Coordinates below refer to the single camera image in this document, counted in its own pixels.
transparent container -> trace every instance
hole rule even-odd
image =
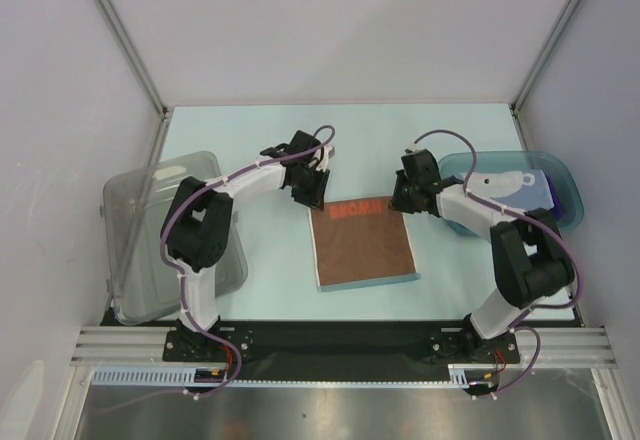
[[[219,175],[216,157],[198,152],[118,175],[106,183],[109,288],[120,323],[136,325],[179,309],[176,272],[160,259],[160,229],[184,178],[204,180]],[[216,296],[239,289],[246,279],[247,262],[234,223],[216,268]]]
[[[438,162],[442,178],[464,174],[471,168],[471,153],[454,153]],[[503,173],[513,170],[542,170],[551,181],[554,198],[560,208],[552,211],[556,215],[558,228],[571,231],[584,216],[582,199],[569,169],[558,158],[545,152],[478,152],[477,173]],[[455,222],[447,222],[461,235],[474,235]]]

brown cloth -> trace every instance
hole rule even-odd
[[[321,289],[416,274],[404,218],[389,209],[390,201],[362,198],[311,211]]]

metal floor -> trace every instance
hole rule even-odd
[[[460,390],[230,388],[95,411],[149,391],[91,387],[76,440],[611,438],[590,370],[540,370],[497,401]]]

white wall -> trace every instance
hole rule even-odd
[[[114,0],[168,104],[511,102],[566,0]]]
[[[0,21],[0,405],[43,360],[42,439],[104,306],[102,186],[143,165],[158,118],[92,0],[0,0]]]
[[[586,0],[524,110],[534,147],[566,162],[585,205],[570,237],[583,309],[604,324],[640,405],[640,0]]]

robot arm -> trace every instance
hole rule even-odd
[[[182,293],[186,298],[182,303],[189,306],[191,316],[204,330],[210,329],[219,318],[215,268],[227,248],[233,212],[264,193],[284,187],[291,187],[295,202],[322,208],[332,147],[327,145],[302,158],[290,159],[319,145],[320,141],[314,136],[298,131],[290,143],[261,152],[254,165],[234,174],[233,179],[218,177],[200,181],[188,177],[180,183],[162,233],[169,219],[194,193],[219,184],[193,201],[167,236],[167,253],[185,272],[186,291]],[[191,330],[197,330],[186,312],[181,311],[180,320]]]
[[[461,180],[442,179],[428,150],[407,152],[402,164],[404,169],[396,172],[392,209],[428,212],[457,222],[491,243],[496,289],[468,317],[480,339],[505,333],[534,302],[571,284],[571,261],[544,232],[476,202],[466,195]],[[558,233],[550,212],[539,209],[522,213]],[[536,252],[528,254],[525,245],[536,247]]]

